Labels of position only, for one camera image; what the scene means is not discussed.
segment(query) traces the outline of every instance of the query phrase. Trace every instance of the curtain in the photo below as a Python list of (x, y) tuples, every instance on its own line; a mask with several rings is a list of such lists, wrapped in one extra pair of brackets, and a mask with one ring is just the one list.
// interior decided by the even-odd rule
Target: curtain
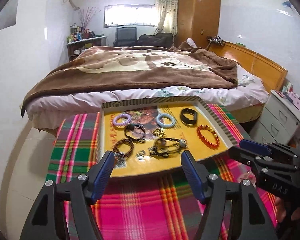
[(154, 31), (154, 35), (158, 33), (177, 34), (177, 12), (178, 0), (155, 0), (155, 7), (158, 14), (158, 25)]

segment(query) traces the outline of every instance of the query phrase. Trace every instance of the brown blanket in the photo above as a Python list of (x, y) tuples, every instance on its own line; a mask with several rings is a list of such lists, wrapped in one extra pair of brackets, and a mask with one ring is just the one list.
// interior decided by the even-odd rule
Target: brown blanket
[(171, 49), (92, 47), (37, 83), (25, 96), (21, 115), (32, 100), (43, 96), (174, 85), (234, 88), (236, 62), (185, 42)]

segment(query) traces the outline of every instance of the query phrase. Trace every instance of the yellow tray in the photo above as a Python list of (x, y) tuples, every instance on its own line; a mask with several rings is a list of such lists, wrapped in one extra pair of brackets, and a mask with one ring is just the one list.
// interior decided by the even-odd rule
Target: yellow tray
[[(187, 126), (180, 121), (180, 112), (183, 108), (191, 108), (198, 112), (198, 121), (194, 126)], [(166, 133), (167, 137), (185, 139), (187, 141), (186, 149), (190, 150), (197, 161), (220, 154), (236, 144), (236, 140), (229, 130), (198, 96), (132, 99), (103, 104), (98, 136), (99, 159), (105, 151), (111, 150), (117, 141), (126, 138), (124, 128), (112, 125), (113, 118), (124, 112), (132, 116), (132, 123), (143, 125), (146, 130), (146, 142), (134, 143), (132, 155), (125, 161), (117, 163), (111, 177), (149, 174), (181, 166), (180, 155), (184, 149), (179, 153), (170, 154), (168, 158), (150, 156), (148, 149), (158, 138), (152, 134), (152, 130), (158, 128), (155, 117), (160, 113), (170, 114), (177, 120), (173, 128), (161, 130)], [(220, 138), (220, 145), (217, 149), (208, 148), (197, 136), (196, 131), (199, 125), (208, 125), (217, 132)], [(135, 129), (132, 136), (140, 137), (141, 133), (138, 134), (139, 132), (141, 132), (139, 129)], [(202, 131), (202, 134), (210, 142), (215, 143), (210, 132)], [(129, 150), (127, 145), (119, 148), (123, 152)]]

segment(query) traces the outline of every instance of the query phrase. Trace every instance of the black chair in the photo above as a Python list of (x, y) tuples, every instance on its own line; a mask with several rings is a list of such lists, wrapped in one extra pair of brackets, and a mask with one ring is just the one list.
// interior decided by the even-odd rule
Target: black chair
[(114, 47), (137, 46), (137, 27), (119, 27), (115, 33)]

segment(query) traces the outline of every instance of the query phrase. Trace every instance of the bracelet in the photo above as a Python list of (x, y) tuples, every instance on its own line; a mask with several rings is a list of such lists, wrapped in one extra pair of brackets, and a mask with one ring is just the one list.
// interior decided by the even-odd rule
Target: bracelet
[[(126, 121), (123, 121), (123, 122), (117, 122), (119, 119), (121, 118), (125, 118), (127, 119)], [(112, 123), (113, 125), (115, 126), (126, 126), (128, 125), (129, 123), (131, 123), (131, 116), (128, 115), (128, 114), (119, 114), (117, 115), (113, 120), (112, 120)]]
[[(126, 152), (126, 153), (120, 152), (119, 149), (118, 149), (118, 146), (120, 146), (120, 145), (122, 145), (122, 144), (127, 144), (127, 145), (129, 145), (129, 146), (130, 146), (130, 150), (129, 150), (128, 152)], [(116, 161), (118, 161), (118, 159), (129, 158), (130, 155), (131, 155), (132, 152), (133, 152), (133, 149), (134, 149), (134, 145), (133, 145), (133, 142), (132, 142), (130, 139), (122, 139), (122, 140), (118, 141), (118, 142), (114, 145), (114, 147), (112, 148), (112, 151), (113, 151), (114, 153), (116, 153), (116, 154), (115, 154), (115, 158), (116, 158)]]
[[(187, 118), (185, 116), (185, 113), (192, 114), (193, 115), (193, 120)], [(184, 108), (184, 109), (181, 110), (180, 120), (182, 122), (184, 122), (185, 124), (191, 124), (191, 125), (196, 124), (197, 119), (198, 119), (198, 113), (197, 113), (197, 111), (194, 111), (193, 109), (190, 109), (190, 108)]]
[[(168, 118), (171, 121), (171, 123), (165, 124), (163, 122), (160, 122), (160, 119), (162, 117)], [(162, 128), (171, 128), (171, 127), (174, 127), (177, 123), (176, 119), (172, 115), (166, 114), (166, 113), (158, 114), (155, 120), (156, 120), (157, 124)]]
[[(133, 138), (133, 137), (127, 135), (127, 131), (133, 131), (135, 128), (138, 128), (143, 131), (143, 135), (141, 138)], [(146, 136), (146, 131), (141, 125), (138, 125), (138, 124), (133, 124), (133, 123), (128, 124), (124, 128), (124, 135), (133, 142), (141, 142), (141, 143), (146, 142), (146, 140), (144, 139), (144, 137)]]
[[(168, 150), (167, 149), (167, 141), (176, 141), (177, 143), (174, 143), (173, 145), (170, 145), (169, 147), (177, 147), (175, 150)], [(163, 158), (168, 158), (169, 154), (179, 152), (182, 148), (187, 147), (187, 141), (184, 139), (175, 139), (175, 138), (159, 138), (154, 142), (154, 145), (149, 148), (150, 156), (157, 155), (161, 156)]]
[[(210, 141), (208, 141), (201, 133), (201, 130), (208, 130), (210, 133), (212, 133), (213, 137), (216, 140), (216, 143), (213, 144)], [(217, 135), (216, 131), (210, 128), (208, 125), (199, 125), (197, 128), (197, 135), (199, 136), (200, 140), (203, 141), (203, 143), (208, 146), (210, 149), (217, 149), (220, 145), (220, 138)]]

